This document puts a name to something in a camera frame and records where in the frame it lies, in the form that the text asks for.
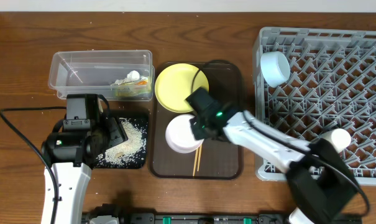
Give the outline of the yellow plate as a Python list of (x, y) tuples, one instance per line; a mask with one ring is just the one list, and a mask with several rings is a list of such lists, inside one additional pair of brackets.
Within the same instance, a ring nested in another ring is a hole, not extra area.
[(162, 70), (155, 82), (158, 102), (174, 113), (193, 111), (185, 99), (199, 87), (209, 91), (209, 81), (203, 72), (194, 78), (198, 70), (198, 67), (187, 63), (177, 63)]

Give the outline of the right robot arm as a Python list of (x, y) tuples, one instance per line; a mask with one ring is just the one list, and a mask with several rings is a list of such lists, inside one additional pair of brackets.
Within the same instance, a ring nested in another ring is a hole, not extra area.
[(222, 105), (199, 87), (186, 98), (195, 111), (190, 126), (196, 139), (216, 139), (242, 146), (284, 173), (296, 209), (288, 223), (333, 223), (359, 194), (369, 200), (334, 145), (293, 138), (234, 105)]

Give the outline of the small white green cup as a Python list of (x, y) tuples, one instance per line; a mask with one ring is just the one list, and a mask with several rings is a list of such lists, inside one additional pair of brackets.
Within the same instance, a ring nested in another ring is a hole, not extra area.
[(351, 135), (345, 129), (333, 129), (320, 135), (321, 139), (330, 142), (337, 153), (341, 153), (351, 144)]

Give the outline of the white napkin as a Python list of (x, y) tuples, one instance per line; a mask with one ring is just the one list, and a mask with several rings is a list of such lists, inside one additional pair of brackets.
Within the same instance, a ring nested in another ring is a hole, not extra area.
[(126, 83), (136, 82), (140, 79), (140, 73), (133, 70), (127, 74), (127, 76), (122, 80), (116, 80), (112, 85), (123, 85)]

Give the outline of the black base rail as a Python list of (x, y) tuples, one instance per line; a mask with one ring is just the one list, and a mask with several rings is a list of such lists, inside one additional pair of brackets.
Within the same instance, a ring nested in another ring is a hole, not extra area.
[(83, 224), (276, 224), (288, 223), (288, 216), (284, 214), (156, 214), (151, 210), (141, 210), (139, 213), (127, 213), (117, 205), (103, 204), (89, 213), (82, 214), (81, 222)]

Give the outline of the clear plastic bin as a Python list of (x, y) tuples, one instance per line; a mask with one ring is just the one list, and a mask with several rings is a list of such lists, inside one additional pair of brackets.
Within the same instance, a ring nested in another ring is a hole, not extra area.
[[(151, 92), (133, 97), (118, 97), (112, 88), (133, 70), (140, 78), (147, 77)], [(69, 94), (94, 93), (109, 101), (150, 101), (153, 97), (154, 66), (149, 50), (91, 50), (57, 52), (54, 54), (48, 87), (60, 99)]]

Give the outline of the brown serving tray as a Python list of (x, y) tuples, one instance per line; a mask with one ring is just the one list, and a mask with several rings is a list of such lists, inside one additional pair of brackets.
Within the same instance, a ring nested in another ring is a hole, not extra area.
[[(215, 63), (204, 69), (209, 81), (209, 94), (221, 103), (240, 103), (239, 82), (234, 79), (232, 67)], [(203, 142), (199, 172), (193, 173), (195, 151), (181, 154), (173, 151), (165, 139), (169, 122), (177, 114), (165, 109), (157, 100), (154, 103), (153, 143), (150, 147), (149, 168), (160, 178), (232, 180), (243, 170), (241, 147), (231, 143), (206, 139)]]

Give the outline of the white rice bowl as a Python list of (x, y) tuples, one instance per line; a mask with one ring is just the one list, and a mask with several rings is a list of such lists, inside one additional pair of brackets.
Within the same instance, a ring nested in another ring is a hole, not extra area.
[(196, 140), (191, 130), (192, 114), (181, 114), (173, 118), (165, 131), (168, 146), (181, 154), (191, 153), (202, 145), (204, 139)]

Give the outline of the colourful snack wrapper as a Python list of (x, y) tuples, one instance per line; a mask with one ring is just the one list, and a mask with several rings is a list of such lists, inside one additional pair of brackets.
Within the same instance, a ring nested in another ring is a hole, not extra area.
[(150, 84), (150, 80), (144, 77), (133, 82), (123, 83), (121, 80), (117, 80), (112, 84), (112, 88), (118, 97), (133, 97), (150, 93)]

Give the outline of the light blue bowl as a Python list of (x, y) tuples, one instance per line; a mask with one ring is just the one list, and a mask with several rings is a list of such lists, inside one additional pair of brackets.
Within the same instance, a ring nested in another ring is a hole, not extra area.
[(280, 86), (290, 78), (288, 59), (279, 51), (262, 54), (260, 69), (264, 80), (272, 88)]

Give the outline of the grey dishwasher rack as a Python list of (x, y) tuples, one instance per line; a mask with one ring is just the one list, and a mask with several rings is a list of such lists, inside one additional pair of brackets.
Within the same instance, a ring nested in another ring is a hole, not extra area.
[[(272, 88), (260, 58), (274, 51), (290, 77)], [(361, 185), (376, 186), (376, 31), (264, 27), (252, 53), (256, 118), (308, 141), (345, 129), (342, 160)]]

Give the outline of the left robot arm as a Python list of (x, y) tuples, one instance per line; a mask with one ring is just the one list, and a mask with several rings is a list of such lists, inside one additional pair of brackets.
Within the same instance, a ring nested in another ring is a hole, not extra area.
[(97, 94), (71, 94), (66, 115), (42, 143), (45, 199), (42, 223), (80, 223), (83, 202), (97, 157), (127, 141), (119, 118)]

